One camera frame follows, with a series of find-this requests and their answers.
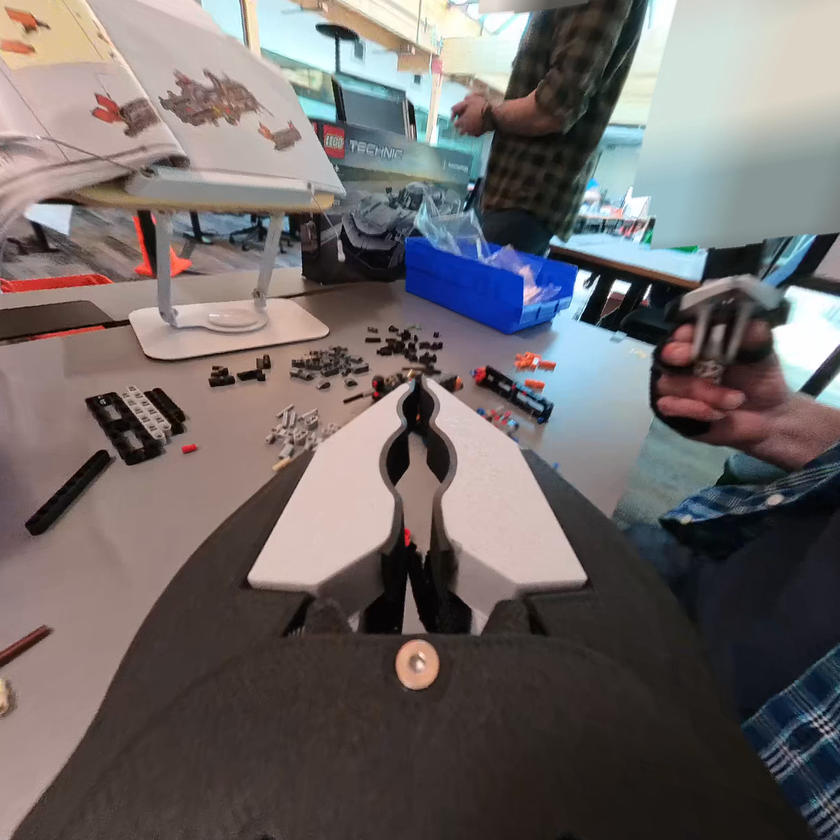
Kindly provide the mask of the black and grey beam frame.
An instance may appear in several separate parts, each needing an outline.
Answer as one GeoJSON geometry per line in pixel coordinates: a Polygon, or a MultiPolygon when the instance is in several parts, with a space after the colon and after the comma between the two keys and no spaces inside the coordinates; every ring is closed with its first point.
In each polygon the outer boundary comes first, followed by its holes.
{"type": "Polygon", "coordinates": [[[157,459],[184,434],[186,413],[159,387],[126,385],[85,399],[86,407],[126,466],[157,459]]]}

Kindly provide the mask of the black lego set box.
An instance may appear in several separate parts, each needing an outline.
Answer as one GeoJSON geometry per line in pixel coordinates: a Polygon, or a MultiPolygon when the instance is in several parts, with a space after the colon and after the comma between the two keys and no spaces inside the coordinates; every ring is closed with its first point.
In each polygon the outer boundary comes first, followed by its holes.
{"type": "Polygon", "coordinates": [[[318,137],[344,194],[317,199],[317,211],[300,217],[303,278],[321,286],[404,278],[405,244],[418,235],[424,199],[458,213],[472,156],[346,122],[319,123],[318,137]]]}

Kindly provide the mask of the white book stand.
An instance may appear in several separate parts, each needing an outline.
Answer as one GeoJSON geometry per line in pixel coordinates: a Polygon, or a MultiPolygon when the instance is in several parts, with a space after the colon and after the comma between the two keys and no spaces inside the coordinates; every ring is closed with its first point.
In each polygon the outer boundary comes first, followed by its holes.
{"type": "Polygon", "coordinates": [[[227,352],[325,338],[329,328],[289,300],[269,298],[286,215],[316,207],[306,180],[157,167],[120,182],[80,189],[80,203],[150,211],[155,221],[156,303],[134,310],[130,325],[143,353],[156,361],[183,361],[227,352]],[[250,297],[174,304],[172,215],[181,211],[265,211],[268,235],[250,297]]]}

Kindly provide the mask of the pile of black lego pins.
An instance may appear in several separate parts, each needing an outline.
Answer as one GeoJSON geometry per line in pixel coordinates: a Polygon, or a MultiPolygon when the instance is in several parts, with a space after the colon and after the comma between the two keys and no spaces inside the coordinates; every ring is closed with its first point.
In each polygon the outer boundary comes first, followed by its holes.
{"type": "Polygon", "coordinates": [[[405,327],[390,324],[365,328],[364,343],[375,356],[383,359],[402,359],[405,367],[438,371],[438,356],[444,349],[440,331],[425,330],[420,323],[405,327]]]}

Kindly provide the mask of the black beam with red pins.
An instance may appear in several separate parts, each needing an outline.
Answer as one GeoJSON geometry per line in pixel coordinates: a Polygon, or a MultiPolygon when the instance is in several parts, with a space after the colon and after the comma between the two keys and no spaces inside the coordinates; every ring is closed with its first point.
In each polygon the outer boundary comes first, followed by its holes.
{"type": "Polygon", "coordinates": [[[543,395],[486,365],[470,372],[474,383],[497,394],[508,404],[530,416],[538,425],[546,424],[553,413],[553,403],[543,395]]]}

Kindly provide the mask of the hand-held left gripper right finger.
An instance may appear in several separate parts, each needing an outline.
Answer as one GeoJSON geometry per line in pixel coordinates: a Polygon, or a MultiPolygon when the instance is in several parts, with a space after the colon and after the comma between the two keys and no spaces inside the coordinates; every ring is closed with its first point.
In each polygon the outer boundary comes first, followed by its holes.
{"type": "Polygon", "coordinates": [[[501,602],[583,590],[589,580],[517,443],[424,377],[420,431],[438,481],[420,617],[467,634],[501,602]]]}

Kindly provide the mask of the brown lego axle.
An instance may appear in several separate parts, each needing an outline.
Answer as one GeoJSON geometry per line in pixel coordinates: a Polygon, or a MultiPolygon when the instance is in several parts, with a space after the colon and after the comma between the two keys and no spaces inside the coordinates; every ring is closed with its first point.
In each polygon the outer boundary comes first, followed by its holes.
{"type": "Polygon", "coordinates": [[[10,665],[19,656],[26,653],[29,649],[45,640],[53,632],[54,630],[51,626],[42,625],[37,627],[32,632],[27,633],[23,637],[14,641],[13,643],[9,644],[8,646],[4,647],[1,650],[1,668],[10,665]]]}

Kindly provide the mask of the person's right forearm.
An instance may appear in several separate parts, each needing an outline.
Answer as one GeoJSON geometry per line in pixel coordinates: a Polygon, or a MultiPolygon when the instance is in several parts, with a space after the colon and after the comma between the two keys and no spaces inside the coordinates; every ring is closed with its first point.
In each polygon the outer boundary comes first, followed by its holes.
{"type": "Polygon", "coordinates": [[[780,405],[748,410],[740,398],[717,411],[708,434],[782,470],[769,482],[719,485],[699,490],[659,520],[677,541],[723,560],[787,515],[794,518],[838,510],[839,411],[806,395],[789,394],[780,405]]]}

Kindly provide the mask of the long black lego beam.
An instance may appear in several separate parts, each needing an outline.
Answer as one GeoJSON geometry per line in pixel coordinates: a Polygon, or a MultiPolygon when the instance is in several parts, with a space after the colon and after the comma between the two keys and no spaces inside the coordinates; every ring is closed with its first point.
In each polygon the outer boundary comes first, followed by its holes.
{"type": "Polygon", "coordinates": [[[76,503],[100,475],[110,467],[112,457],[100,449],[88,458],[52,496],[25,522],[29,535],[37,537],[48,531],[76,503]]]}

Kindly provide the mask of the office chair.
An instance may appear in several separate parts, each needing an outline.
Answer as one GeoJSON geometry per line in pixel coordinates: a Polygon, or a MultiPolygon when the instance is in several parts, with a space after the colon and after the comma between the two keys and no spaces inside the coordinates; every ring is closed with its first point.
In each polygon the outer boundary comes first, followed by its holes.
{"type": "MultiPolygon", "coordinates": [[[[292,217],[285,216],[280,233],[279,252],[283,255],[293,248],[293,237],[291,236],[290,222],[292,217]]],[[[242,251],[249,251],[256,248],[264,248],[268,239],[270,217],[261,213],[248,215],[248,224],[244,227],[233,230],[227,236],[227,242],[232,247],[242,251]]]]}

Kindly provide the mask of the background wooden table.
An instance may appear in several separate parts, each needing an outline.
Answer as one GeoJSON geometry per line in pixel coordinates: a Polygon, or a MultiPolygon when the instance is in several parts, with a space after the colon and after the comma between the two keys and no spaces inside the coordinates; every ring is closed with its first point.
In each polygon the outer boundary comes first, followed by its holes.
{"type": "Polygon", "coordinates": [[[698,287],[708,252],[650,248],[625,238],[598,234],[551,245],[549,257],[587,275],[587,296],[582,297],[581,291],[573,294],[574,319],[617,331],[627,316],[646,307],[654,287],[678,291],[698,287]]]}

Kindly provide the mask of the person's leg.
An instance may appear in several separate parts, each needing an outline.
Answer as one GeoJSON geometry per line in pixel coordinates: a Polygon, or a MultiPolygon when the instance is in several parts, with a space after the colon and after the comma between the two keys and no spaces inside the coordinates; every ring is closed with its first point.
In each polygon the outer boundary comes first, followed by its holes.
{"type": "Polygon", "coordinates": [[[782,469],[745,455],[690,456],[652,449],[640,455],[613,519],[643,559],[678,591],[696,555],[662,526],[665,513],[701,491],[764,488],[785,476],[782,469]]]}

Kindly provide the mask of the pile of dark grey connectors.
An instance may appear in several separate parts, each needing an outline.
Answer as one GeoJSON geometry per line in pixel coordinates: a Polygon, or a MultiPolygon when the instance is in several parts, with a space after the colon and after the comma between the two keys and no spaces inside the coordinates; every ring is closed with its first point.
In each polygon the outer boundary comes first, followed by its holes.
{"type": "Polygon", "coordinates": [[[353,390],[370,371],[370,365],[362,356],[351,353],[347,347],[330,345],[325,349],[310,350],[292,360],[289,377],[293,381],[311,384],[317,391],[353,390]]]}

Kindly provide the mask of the person's right hand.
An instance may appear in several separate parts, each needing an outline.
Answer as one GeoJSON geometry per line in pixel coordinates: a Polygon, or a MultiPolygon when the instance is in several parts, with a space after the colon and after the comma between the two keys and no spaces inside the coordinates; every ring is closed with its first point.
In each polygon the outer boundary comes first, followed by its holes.
{"type": "Polygon", "coordinates": [[[734,364],[720,381],[694,372],[695,327],[683,324],[657,347],[649,401],[655,416],[683,437],[726,447],[766,464],[798,468],[794,445],[784,430],[793,392],[774,351],[770,327],[752,321],[734,364]]]}

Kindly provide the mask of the clear plastic bags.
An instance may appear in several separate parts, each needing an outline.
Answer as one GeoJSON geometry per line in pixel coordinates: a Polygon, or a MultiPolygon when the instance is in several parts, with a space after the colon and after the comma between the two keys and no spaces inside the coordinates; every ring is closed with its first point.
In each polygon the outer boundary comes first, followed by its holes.
{"type": "Polygon", "coordinates": [[[434,247],[453,254],[485,259],[489,246],[510,247],[522,254],[546,258],[551,235],[528,212],[511,210],[487,212],[480,217],[475,209],[444,213],[427,193],[417,211],[418,237],[434,247]]]}

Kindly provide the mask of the orange traffic cone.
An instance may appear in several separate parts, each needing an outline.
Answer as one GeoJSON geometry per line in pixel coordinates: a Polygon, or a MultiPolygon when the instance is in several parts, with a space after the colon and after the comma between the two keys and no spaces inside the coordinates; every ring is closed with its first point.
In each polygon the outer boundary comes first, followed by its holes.
{"type": "MultiPolygon", "coordinates": [[[[156,230],[152,213],[139,211],[133,215],[133,226],[140,247],[141,262],[134,268],[134,273],[143,278],[156,278],[156,230]]],[[[177,277],[192,267],[192,261],[178,256],[170,248],[171,274],[177,277]]]]}

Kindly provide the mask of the black flat panel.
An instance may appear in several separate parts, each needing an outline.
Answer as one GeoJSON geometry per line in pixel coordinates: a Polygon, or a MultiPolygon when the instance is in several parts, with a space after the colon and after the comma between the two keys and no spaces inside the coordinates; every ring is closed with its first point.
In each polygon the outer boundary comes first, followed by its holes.
{"type": "Polygon", "coordinates": [[[90,301],[60,301],[1,310],[1,341],[14,342],[116,321],[90,301]]]}

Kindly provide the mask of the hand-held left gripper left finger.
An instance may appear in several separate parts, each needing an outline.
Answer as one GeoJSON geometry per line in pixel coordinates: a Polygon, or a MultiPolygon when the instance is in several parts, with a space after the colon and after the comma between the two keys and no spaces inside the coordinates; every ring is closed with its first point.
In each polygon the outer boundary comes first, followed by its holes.
{"type": "Polygon", "coordinates": [[[362,632],[401,632],[408,559],[403,499],[416,421],[399,385],[321,443],[304,466],[247,583],[332,600],[362,632]]]}

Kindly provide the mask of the pile of light grey connectors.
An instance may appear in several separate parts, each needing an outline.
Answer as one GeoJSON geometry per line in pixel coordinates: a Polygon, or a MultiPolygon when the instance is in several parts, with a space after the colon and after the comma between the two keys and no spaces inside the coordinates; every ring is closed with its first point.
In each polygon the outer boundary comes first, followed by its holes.
{"type": "Polygon", "coordinates": [[[342,427],[320,408],[299,411],[289,405],[276,416],[265,436],[265,444],[276,450],[275,461],[283,465],[300,454],[316,450],[322,441],[336,435],[342,427]]]}

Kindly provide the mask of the blue storage bin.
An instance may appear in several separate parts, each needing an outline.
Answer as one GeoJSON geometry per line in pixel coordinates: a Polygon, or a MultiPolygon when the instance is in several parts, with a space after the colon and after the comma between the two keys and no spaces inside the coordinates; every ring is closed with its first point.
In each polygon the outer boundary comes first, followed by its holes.
{"type": "Polygon", "coordinates": [[[405,243],[406,291],[513,334],[551,322],[572,303],[578,267],[489,246],[489,256],[449,253],[427,239],[405,243]]]}

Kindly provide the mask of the orange plastic bar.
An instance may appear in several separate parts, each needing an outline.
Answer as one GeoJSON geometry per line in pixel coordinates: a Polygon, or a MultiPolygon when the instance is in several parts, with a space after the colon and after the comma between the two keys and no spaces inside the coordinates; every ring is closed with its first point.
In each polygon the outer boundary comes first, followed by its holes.
{"type": "Polygon", "coordinates": [[[1,279],[1,292],[3,294],[26,293],[32,291],[99,287],[111,284],[111,279],[100,274],[80,274],[15,280],[1,279]]]}

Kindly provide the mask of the lego instruction book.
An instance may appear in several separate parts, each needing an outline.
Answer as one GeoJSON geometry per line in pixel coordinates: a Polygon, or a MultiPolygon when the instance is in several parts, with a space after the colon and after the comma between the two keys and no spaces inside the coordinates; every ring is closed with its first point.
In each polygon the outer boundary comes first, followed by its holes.
{"type": "Polygon", "coordinates": [[[2,235],[113,182],[152,210],[345,195],[289,81],[195,2],[2,2],[1,32],[2,235]]]}

